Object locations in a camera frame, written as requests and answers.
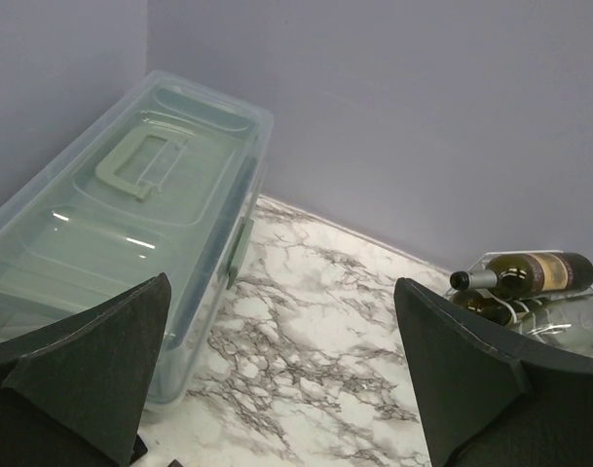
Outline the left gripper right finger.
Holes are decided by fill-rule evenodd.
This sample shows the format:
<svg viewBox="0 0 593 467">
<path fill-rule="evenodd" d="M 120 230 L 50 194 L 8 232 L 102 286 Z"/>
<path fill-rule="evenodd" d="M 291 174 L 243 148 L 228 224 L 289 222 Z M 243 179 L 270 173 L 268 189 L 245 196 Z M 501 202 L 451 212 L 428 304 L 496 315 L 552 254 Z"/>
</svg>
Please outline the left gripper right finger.
<svg viewBox="0 0 593 467">
<path fill-rule="evenodd" d="M 593 358 L 522 337 L 408 278 L 399 332 L 434 466 L 593 466 Z"/>
</svg>

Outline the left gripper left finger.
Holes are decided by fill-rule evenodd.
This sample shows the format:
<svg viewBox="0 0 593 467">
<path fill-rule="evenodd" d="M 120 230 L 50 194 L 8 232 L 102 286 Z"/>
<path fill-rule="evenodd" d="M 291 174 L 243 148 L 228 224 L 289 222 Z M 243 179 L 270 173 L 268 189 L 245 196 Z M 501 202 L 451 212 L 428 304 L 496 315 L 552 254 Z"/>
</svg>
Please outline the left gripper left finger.
<svg viewBox="0 0 593 467">
<path fill-rule="evenodd" d="M 162 347 L 160 273 L 90 309 L 0 342 L 0 466 L 130 466 Z"/>
</svg>

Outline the tall clear glass bottle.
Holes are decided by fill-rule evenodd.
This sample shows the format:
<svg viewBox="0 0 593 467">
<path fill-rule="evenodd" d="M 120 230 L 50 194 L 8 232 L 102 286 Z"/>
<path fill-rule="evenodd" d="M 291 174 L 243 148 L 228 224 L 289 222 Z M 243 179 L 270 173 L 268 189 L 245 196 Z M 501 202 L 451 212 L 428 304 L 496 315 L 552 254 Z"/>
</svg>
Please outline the tall clear glass bottle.
<svg viewBox="0 0 593 467">
<path fill-rule="evenodd" d="M 535 341 L 593 358 L 593 294 L 541 305 L 511 330 Z"/>
</svg>

